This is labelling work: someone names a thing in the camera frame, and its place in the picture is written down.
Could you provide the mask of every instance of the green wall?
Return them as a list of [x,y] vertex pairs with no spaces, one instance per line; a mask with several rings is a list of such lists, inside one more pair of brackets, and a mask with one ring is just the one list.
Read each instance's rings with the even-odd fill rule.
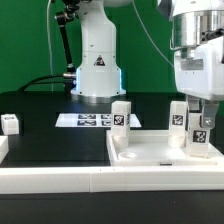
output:
[[[156,0],[135,0],[140,15],[162,52],[172,61],[169,50],[171,24],[156,11]],[[17,90],[26,82],[50,74],[46,32],[48,0],[8,0],[1,3],[0,92]],[[54,20],[63,4],[51,6],[51,35],[54,73],[66,70],[59,29]],[[175,92],[171,66],[159,56],[145,35],[132,5],[106,9],[117,27],[117,63],[129,92]],[[78,20],[67,25],[75,66],[81,63],[81,31]],[[51,90],[31,87],[30,90]]]

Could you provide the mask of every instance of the white block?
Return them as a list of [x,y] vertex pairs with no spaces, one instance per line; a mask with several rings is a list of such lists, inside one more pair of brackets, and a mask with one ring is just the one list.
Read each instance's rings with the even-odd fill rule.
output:
[[112,103],[111,133],[114,136],[128,137],[130,130],[131,102]]
[[15,114],[1,115],[1,123],[4,135],[19,134],[19,121]]
[[200,117],[200,113],[189,114],[186,150],[190,156],[206,157],[208,155],[210,129],[201,128]]
[[187,114],[186,102],[181,101],[171,102],[168,145],[172,148],[185,147],[186,114]]

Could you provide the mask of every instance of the black table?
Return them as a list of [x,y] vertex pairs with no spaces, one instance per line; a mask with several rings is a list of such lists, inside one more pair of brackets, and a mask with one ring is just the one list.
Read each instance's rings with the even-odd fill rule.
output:
[[[127,100],[142,129],[160,130],[168,128],[170,102],[183,96],[129,93]],[[1,167],[110,166],[108,129],[55,127],[59,113],[110,113],[110,104],[74,102],[61,92],[8,92],[0,107],[21,124]],[[211,142],[224,151],[224,118],[216,119]],[[0,195],[0,223],[223,223],[223,205],[223,191]]]

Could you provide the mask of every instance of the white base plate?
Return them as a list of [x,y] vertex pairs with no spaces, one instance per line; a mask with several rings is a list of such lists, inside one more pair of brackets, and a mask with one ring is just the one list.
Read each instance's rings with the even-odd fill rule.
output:
[[[149,165],[144,163],[131,165],[129,158],[122,161],[122,165],[112,167],[1,168],[0,194],[223,190],[223,155],[213,146],[209,146],[208,158],[188,158],[185,157],[183,151],[177,149],[177,151],[174,150],[177,154],[166,154],[167,148],[164,146],[167,144],[165,142],[167,133],[167,131],[131,131],[132,138],[130,139],[134,144],[131,143],[129,150],[137,154],[137,151],[141,149],[140,146],[144,145],[144,150],[141,152],[143,153],[147,150],[148,143],[153,145],[152,149],[156,150],[154,153],[150,152],[143,160],[140,159],[142,154],[138,154],[136,161],[138,160],[139,163],[144,161]],[[160,136],[162,142],[159,143],[156,136]],[[111,135],[108,131],[108,148],[111,147],[110,140]],[[116,162],[117,152],[109,151],[109,154],[110,157],[114,156],[112,163]],[[172,162],[172,166],[166,166],[170,164],[161,164],[161,162]]]

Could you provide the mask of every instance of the printed marker sheet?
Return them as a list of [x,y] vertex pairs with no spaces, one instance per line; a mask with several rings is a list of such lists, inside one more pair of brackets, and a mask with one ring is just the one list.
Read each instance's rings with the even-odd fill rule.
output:
[[[111,127],[111,114],[60,114],[56,127]],[[130,127],[140,128],[135,114],[131,114]]]

